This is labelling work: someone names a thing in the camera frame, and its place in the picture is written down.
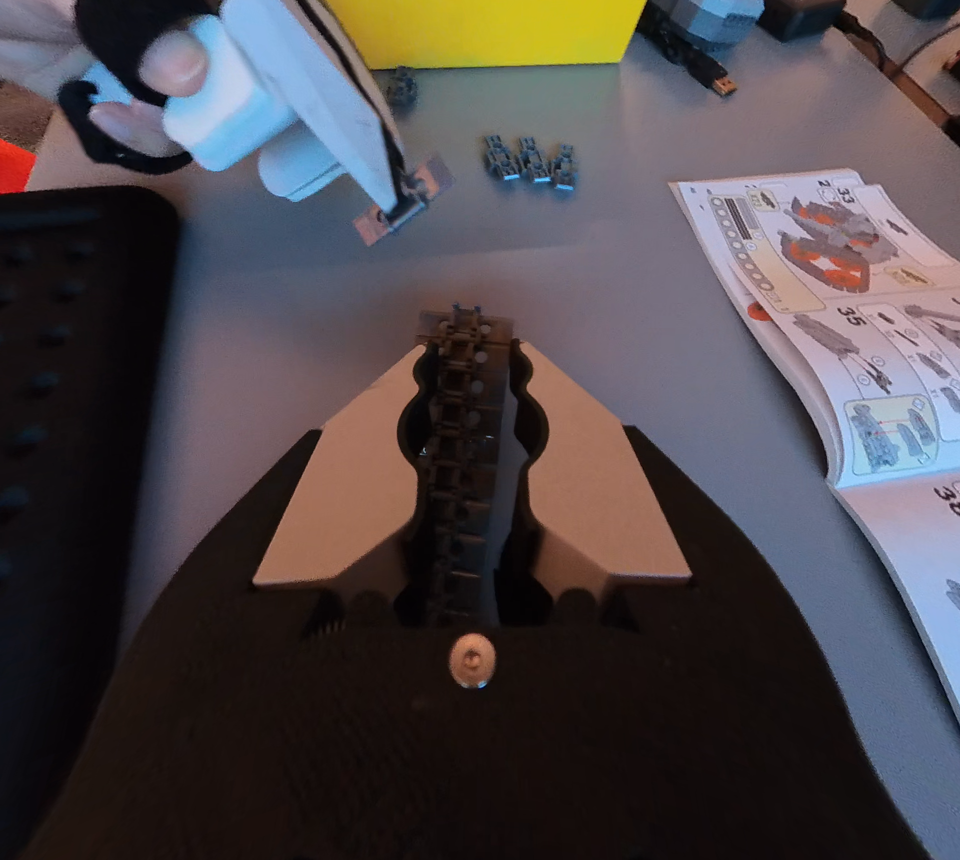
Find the single grey track link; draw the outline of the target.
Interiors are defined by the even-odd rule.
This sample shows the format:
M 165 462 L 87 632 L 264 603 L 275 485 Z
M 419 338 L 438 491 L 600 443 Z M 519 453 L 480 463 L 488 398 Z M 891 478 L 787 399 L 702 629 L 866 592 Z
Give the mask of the single grey track link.
M 354 219 L 354 229 L 367 247 L 398 233 L 402 226 L 448 191 L 454 182 L 450 169 L 436 152 L 413 172 L 401 176 L 401 196 L 392 209 L 372 205 Z

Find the scattered loose track links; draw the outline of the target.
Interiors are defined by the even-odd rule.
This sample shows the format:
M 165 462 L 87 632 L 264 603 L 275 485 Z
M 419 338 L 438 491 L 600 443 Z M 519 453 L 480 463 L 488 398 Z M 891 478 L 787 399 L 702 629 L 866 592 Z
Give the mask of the scattered loose track links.
M 420 88 L 413 68 L 399 65 L 391 70 L 383 85 L 388 106 L 395 112 L 412 110 L 419 100 Z M 574 145 L 562 142 L 552 156 L 533 135 L 523 135 L 515 143 L 500 134 L 483 136 L 486 172 L 499 182 L 527 182 L 551 187 L 560 194 L 573 193 L 578 184 L 579 164 Z

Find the orange plastic object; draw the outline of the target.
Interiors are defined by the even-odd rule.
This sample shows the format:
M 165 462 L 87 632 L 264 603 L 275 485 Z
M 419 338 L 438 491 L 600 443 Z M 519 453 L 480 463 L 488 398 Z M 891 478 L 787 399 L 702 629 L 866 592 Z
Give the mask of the orange plastic object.
M 36 154 L 13 143 L 0 140 L 0 193 L 17 194 L 27 189 Z

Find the black perforated chair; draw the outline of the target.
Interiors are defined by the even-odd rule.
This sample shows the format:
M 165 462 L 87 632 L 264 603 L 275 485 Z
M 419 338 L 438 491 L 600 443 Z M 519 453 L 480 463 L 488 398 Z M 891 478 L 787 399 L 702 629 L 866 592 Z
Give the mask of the black perforated chair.
M 181 222 L 138 186 L 1 207 L 1 854 L 15 858 L 114 667 Z

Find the grey desk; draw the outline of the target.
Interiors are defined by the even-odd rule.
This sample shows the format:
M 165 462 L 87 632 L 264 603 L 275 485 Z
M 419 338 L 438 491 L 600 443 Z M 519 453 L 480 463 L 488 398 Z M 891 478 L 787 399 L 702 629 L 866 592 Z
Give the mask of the grey desk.
M 818 638 L 870 758 L 930 854 L 958 858 L 958 724 L 821 443 L 668 188 L 851 168 L 958 255 L 958 148 L 845 38 L 755 32 L 721 100 L 636 39 L 618 65 L 427 71 L 402 125 L 452 189 L 362 245 L 348 179 L 300 204 L 248 163 L 138 178 L 57 115 L 33 190 L 148 185 L 183 217 L 121 644 L 210 528 L 410 350 L 420 310 L 478 304 L 636 425 L 733 519 Z M 487 173 L 483 136 L 574 145 L 563 195 Z

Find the white instruction booklet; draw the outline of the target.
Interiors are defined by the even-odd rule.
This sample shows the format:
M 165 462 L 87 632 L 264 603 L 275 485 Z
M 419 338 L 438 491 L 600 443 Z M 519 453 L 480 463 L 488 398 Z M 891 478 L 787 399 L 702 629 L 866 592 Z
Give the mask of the white instruction booklet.
M 672 182 L 959 713 L 959 265 L 851 169 Z

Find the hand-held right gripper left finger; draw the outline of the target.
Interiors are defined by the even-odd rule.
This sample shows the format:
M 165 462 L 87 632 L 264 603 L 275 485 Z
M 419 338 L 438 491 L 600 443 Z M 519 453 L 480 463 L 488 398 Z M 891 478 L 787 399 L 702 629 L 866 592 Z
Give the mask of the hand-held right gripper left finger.
M 410 582 L 418 461 L 433 434 L 439 355 L 419 343 L 322 428 L 253 577 L 258 590 L 322 589 L 394 602 Z

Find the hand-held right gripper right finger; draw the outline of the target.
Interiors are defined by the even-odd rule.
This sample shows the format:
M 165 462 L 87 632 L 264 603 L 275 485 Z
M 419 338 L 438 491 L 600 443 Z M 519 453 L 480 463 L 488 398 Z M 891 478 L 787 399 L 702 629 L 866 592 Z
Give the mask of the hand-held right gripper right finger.
M 532 344 L 510 345 L 513 434 L 526 459 L 509 533 L 509 625 L 546 622 L 583 590 L 687 584 L 688 561 L 625 426 Z

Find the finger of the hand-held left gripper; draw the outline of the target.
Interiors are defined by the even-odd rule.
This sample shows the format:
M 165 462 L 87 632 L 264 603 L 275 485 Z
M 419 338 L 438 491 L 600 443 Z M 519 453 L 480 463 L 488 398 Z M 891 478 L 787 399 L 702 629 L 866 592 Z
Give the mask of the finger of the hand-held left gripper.
M 301 0 L 223 0 L 234 41 L 294 110 L 294 124 L 261 146 L 258 172 L 271 194 L 293 202 L 350 175 L 375 204 L 392 209 L 393 182 L 376 113 L 311 36 Z
M 369 70 L 354 40 L 342 27 L 330 4 L 325 0 L 299 0 L 300 11 L 308 22 L 311 36 L 322 44 L 342 73 L 351 81 L 353 89 L 362 96 L 377 115 L 382 140 L 379 146 L 387 158 L 393 182 L 403 182 L 408 173 L 403 152 L 402 136 L 386 97 L 377 79 Z

